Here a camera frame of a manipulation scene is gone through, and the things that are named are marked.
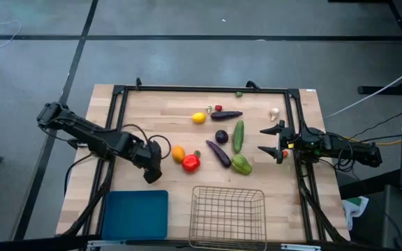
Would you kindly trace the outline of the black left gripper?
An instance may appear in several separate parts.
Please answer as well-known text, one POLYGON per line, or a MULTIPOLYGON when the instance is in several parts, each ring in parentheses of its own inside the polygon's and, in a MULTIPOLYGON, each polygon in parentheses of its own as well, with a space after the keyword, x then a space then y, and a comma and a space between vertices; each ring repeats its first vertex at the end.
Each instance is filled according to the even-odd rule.
POLYGON ((134 148, 133 164, 146 169, 144 179, 148 184, 156 182, 161 176, 161 147, 158 142, 150 141, 137 143, 134 148))

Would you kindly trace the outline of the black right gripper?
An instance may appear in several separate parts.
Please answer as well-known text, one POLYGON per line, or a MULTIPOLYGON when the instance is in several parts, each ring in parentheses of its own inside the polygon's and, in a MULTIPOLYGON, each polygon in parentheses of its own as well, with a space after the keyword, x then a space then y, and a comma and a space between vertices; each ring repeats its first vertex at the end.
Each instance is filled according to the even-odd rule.
POLYGON ((278 124, 271 128, 260 130, 260 133, 266 135, 278 134, 278 149, 276 147, 259 146, 258 148, 265 153, 268 153, 272 158, 276 159, 278 164, 283 162, 283 151, 286 149, 293 149, 294 144, 297 141, 298 135, 292 128, 285 126, 285 121, 280 120, 278 124))

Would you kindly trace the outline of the green cucumber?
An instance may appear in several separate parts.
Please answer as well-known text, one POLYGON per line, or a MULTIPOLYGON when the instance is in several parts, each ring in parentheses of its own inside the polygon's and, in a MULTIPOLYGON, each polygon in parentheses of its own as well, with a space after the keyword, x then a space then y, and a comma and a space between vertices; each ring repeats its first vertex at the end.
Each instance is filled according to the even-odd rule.
POLYGON ((235 153, 239 153, 244 142, 244 122, 238 121, 233 134, 233 149, 235 153))

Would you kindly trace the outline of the orange fruit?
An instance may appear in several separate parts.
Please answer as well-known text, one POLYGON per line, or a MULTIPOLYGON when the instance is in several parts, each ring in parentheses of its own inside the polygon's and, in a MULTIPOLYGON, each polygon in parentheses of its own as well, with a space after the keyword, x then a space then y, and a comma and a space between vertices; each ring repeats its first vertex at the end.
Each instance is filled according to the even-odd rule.
POLYGON ((172 147, 172 158, 175 162, 182 163, 185 156, 185 150, 182 146, 176 145, 172 147))

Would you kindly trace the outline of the light green ribbed squash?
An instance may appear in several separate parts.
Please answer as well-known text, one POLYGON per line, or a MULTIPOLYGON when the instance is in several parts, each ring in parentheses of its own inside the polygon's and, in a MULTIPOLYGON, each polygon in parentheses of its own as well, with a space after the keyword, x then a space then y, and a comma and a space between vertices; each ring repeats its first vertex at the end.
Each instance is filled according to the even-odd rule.
POLYGON ((243 175, 249 175, 253 168, 249 161, 242 155, 237 154, 231 159, 232 170, 243 175))

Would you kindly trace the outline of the large red round fruit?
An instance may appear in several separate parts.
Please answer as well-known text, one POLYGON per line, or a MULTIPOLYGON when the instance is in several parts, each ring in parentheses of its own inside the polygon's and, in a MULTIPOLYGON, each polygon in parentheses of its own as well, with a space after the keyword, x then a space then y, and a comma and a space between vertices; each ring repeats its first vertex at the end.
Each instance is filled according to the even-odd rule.
POLYGON ((200 166, 200 159, 195 154, 187 155, 181 162, 183 169, 188 173, 196 172, 200 166))

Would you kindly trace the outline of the blue plastic tray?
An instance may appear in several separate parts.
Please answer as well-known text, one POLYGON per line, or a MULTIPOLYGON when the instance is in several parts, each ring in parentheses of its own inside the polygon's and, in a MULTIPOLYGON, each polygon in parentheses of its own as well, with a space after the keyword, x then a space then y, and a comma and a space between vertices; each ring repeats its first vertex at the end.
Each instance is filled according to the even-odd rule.
POLYGON ((169 198, 165 190, 113 191, 107 194, 102 239, 155 241, 168 235, 169 198))

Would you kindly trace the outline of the large dark purple eggplant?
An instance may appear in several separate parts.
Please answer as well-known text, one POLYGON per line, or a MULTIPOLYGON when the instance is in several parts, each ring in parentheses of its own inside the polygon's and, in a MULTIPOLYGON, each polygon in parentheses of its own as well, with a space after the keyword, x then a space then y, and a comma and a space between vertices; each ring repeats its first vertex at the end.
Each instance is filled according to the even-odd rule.
POLYGON ((240 111, 213 112, 211 113, 211 119, 213 121, 225 121, 240 117, 242 114, 243 112, 240 111))

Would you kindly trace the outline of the slim purple eggplant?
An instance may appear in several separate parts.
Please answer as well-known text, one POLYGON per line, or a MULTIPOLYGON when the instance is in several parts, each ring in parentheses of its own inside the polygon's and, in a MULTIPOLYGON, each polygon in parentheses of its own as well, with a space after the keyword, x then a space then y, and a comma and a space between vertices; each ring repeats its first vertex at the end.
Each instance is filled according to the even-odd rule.
POLYGON ((206 143, 224 167, 229 168, 232 165, 228 155, 219 146, 209 140, 207 140, 206 143))

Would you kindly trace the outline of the gold wire basket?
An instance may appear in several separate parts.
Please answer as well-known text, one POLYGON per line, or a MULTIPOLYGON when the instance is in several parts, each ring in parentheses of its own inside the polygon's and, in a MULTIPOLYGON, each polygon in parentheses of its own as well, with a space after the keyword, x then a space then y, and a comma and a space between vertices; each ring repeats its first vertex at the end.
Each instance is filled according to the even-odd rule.
POLYGON ((261 190, 197 185, 192 190, 188 242, 218 251, 266 251, 265 194, 261 190))

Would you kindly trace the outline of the white and green cloth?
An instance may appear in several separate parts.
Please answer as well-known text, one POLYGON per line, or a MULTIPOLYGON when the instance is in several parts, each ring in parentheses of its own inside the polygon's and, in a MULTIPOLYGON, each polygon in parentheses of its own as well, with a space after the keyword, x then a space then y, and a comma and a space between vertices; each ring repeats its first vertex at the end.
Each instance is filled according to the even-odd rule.
POLYGON ((369 202, 367 197, 353 197, 341 201, 345 213, 347 228, 349 231, 353 227, 353 218, 360 217, 369 202))

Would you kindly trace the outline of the silver rail bracket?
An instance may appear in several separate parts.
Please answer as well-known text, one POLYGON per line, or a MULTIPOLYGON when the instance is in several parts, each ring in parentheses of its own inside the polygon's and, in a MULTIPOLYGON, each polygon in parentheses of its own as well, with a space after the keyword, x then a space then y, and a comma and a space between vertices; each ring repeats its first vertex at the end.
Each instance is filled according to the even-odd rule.
POLYGON ((281 250, 284 250, 284 251, 322 251, 320 246, 301 245, 301 244, 292 244, 292 243, 282 243, 281 250))
POLYGON ((116 245, 126 245, 127 241, 104 241, 104 240, 95 240, 95 241, 88 241, 87 247, 88 248, 101 248, 107 246, 116 246, 116 245))

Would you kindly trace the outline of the black table frame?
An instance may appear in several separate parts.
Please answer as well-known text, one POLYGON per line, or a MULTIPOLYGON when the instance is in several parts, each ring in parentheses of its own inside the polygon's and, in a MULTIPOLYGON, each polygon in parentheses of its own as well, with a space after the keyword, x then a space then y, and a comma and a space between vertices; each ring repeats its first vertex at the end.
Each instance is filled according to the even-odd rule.
POLYGON ((139 137, 156 135, 161 148, 182 146, 186 153, 201 152, 200 168, 186 173, 171 155, 161 163, 162 176, 155 183, 143 179, 141 169, 129 161, 114 164, 112 190, 166 190, 169 194, 167 239, 187 241, 191 216, 192 190, 197 185, 261 190, 265 194, 267 240, 269 242, 306 240, 302 201, 298 190, 295 161, 288 156, 281 164, 259 146, 275 146, 277 137, 260 133, 274 125, 269 113, 279 108, 280 118, 289 126, 297 126, 298 117, 307 124, 323 129, 324 123, 316 92, 305 89, 242 89, 243 96, 235 96, 236 89, 201 86, 134 86, 114 95, 111 84, 95 85, 85 107, 75 103, 70 108, 100 126, 115 127, 139 137), (248 176, 224 168, 206 141, 215 132, 233 132, 235 119, 202 124, 192 121, 192 115, 204 112, 208 106, 221 105, 228 111, 243 112, 244 146, 242 154, 251 163, 248 176))

